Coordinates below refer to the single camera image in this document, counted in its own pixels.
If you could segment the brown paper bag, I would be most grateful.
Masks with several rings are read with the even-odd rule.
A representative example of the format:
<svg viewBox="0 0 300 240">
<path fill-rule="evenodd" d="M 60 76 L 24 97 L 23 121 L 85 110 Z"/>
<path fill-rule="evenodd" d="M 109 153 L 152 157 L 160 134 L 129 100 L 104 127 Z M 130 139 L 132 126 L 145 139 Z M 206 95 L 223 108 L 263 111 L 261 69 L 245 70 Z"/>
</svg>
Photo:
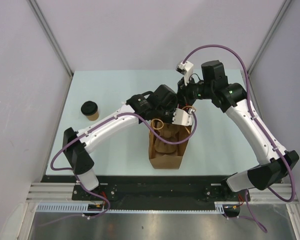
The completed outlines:
<svg viewBox="0 0 300 240">
<path fill-rule="evenodd" d="M 159 119 L 150 122 L 148 158 L 154 169 L 180 168 L 188 142 L 180 142 L 192 133 L 191 126 L 164 123 Z"/>
</svg>

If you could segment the brown paper coffee cup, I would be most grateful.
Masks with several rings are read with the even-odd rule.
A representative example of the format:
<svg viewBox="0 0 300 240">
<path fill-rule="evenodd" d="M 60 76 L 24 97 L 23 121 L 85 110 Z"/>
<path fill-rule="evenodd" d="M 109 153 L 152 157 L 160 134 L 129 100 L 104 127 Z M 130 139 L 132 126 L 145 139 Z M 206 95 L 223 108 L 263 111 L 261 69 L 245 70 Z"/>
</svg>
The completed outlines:
<svg viewBox="0 0 300 240">
<path fill-rule="evenodd" d="M 89 121 L 96 121 L 98 118 L 99 118 L 99 111 L 95 111 L 93 112 L 92 114 L 87 114 L 86 115 L 86 118 L 89 120 Z"/>
</svg>

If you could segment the black plastic cup lid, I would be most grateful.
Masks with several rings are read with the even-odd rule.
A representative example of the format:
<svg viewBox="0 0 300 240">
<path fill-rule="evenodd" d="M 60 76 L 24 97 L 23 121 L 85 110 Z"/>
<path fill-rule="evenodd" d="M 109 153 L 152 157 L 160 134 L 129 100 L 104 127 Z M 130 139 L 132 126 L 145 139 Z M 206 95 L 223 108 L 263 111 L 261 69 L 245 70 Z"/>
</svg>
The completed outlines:
<svg viewBox="0 0 300 240">
<path fill-rule="evenodd" d="M 85 116 L 92 116 L 98 112 L 98 105 L 89 100 L 82 104 L 80 111 Z"/>
</svg>

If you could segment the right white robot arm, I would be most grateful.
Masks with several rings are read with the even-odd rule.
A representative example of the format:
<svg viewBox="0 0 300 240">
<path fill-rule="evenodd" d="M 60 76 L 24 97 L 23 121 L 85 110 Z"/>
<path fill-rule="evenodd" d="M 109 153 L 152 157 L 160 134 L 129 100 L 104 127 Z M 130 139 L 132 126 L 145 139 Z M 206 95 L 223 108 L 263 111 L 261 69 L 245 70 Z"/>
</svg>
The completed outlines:
<svg viewBox="0 0 300 240">
<path fill-rule="evenodd" d="M 240 129 L 250 144 L 258 165 L 235 173 L 223 181 L 221 196 L 232 201 L 239 191 L 256 188 L 265 190 L 288 175 L 287 167 L 293 168 L 299 160 L 296 151 L 288 151 L 259 118 L 248 95 L 239 83 L 229 83 L 224 65 L 219 60 L 201 65 L 203 79 L 195 82 L 194 65 L 180 62 L 176 70 L 183 75 L 178 82 L 177 97 L 180 107 L 191 106 L 196 100 L 211 100 Z"/>
</svg>

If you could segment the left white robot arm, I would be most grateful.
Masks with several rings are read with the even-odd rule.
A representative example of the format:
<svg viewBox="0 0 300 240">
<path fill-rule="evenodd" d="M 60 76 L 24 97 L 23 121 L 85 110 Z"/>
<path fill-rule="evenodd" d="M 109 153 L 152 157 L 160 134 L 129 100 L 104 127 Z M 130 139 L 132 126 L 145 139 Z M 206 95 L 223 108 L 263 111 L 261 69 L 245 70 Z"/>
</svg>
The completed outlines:
<svg viewBox="0 0 300 240">
<path fill-rule="evenodd" d="M 62 152 L 72 172 L 83 185 L 83 194 L 90 200 L 100 196 L 98 178 L 93 170 L 92 153 L 97 145 L 117 132 L 152 119 L 172 123 L 178 108 L 177 94 L 165 84 L 155 91 L 135 94 L 118 110 L 99 122 L 74 131 L 68 128 L 63 134 Z"/>
</svg>

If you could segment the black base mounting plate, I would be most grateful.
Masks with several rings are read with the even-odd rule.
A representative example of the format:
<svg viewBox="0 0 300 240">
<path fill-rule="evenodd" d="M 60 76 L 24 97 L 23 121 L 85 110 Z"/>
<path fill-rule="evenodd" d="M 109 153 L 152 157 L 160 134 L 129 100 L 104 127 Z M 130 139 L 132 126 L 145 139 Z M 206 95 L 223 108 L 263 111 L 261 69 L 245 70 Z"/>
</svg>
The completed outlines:
<svg viewBox="0 0 300 240">
<path fill-rule="evenodd" d="M 72 184 L 70 200 L 87 202 L 93 214 L 109 207 L 112 211 L 235 212 L 251 199 L 249 192 L 231 193 L 223 176 L 101 176 L 99 186 L 86 192 L 73 176 L 47 176 L 47 184 Z"/>
</svg>

